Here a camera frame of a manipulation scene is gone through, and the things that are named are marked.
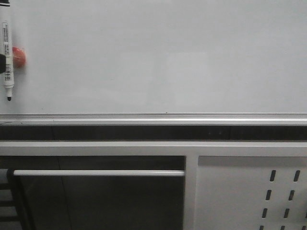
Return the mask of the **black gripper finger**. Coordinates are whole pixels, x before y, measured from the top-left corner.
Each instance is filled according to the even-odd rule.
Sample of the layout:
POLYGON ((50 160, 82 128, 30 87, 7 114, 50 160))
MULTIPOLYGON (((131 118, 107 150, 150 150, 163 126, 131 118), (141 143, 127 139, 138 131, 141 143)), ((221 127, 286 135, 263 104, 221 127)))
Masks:
POLYGON ((6 71, 6 56, 0 54, 0 74, 6 71))

